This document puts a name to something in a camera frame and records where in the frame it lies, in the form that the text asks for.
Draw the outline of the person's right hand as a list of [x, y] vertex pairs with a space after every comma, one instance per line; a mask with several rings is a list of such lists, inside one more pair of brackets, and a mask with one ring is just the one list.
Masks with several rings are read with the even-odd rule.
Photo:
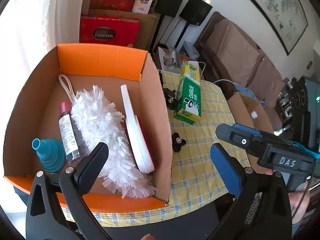
[[308, 182], [301, 185], [302, 191], [289, 192], [289, 201], [292, 211], [292, 224], [297, 224], [301, 221], [308, 205], [310, 203], [310, 191], [308, 190]]

